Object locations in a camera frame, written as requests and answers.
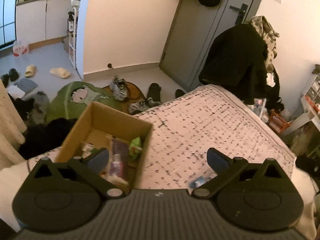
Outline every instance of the wall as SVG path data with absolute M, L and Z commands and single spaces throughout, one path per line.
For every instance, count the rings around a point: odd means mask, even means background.
M 320 62 L 320 0 L 262 0 L 257 15 L 264 15 L 276 32 L 280 96 L 293 113 L 314 64 Z
M 84 44 L 77 48 L 78 68 L 86 74 L 108 63 L 119 68 L 159 62 L 178 2 L 81 0 L 78 28 L 84 29 L 77 42 Z

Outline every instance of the orange basket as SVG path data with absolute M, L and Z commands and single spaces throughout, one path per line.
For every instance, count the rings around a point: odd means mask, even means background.
M 291 125 L 291 122 L 287 122 L 272 109 L 268 125 L 274 132 L 280 134 Z

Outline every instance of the gray floor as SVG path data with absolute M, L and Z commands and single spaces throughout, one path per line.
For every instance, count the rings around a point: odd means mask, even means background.
M 57 92 L 65 85 L 73 81 L 80 81 L 76 70 L 73 69 L 68 54 L 63 49 L 62 43 L 57 43 L 31 51 L 29 54 L 20 57 L 14 57 L 13 54 L 0 58 L 0 75 L 8 73 L 11 68 L 15 68 L 21 77 L 24 77 L 25 69 L 28 65 L 36 65 L 37 73 L 31 78 L 38 84 L 38 87 L 30 92 L 26 97 L 43 91 L 52 101 Z M 67 79 L 61 79 L 50 74 L 50 69 L 63 67 L 71 72 Z M 147 95 L 149 85 L 153 82 L 158 83 L 161 87 L 161 100 L 166 102 L 174 99 L 174 93 L 181 87 L 170 77 L 164 74 L 159 68 L 143 70 L 138 72 L 125 73 L 121 78 L 138 86 L 144 95 Z M 111 79 L 91 82 L 96 87 L 108 86 Z

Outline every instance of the white cabinet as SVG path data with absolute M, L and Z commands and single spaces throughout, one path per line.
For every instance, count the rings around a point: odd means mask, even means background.
M 72 11 L 70 0 L 47 1 L 47 40 L 67 36 L 69 11 Z
M 17 40 L 25 39 L 29 44 L 45 40 L 47 1 L 35 1 L 16 7 Z

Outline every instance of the green rug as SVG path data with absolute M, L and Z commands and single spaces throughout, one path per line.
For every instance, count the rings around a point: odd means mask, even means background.
M 57 118 L 79 118 L 84 109 L 97 101 L 114 109 L 121 110 L 121 103 L 114 99 L 111 92 L 92 84 L 75 81 L 59 90 L 47 109 L 46 123 Z

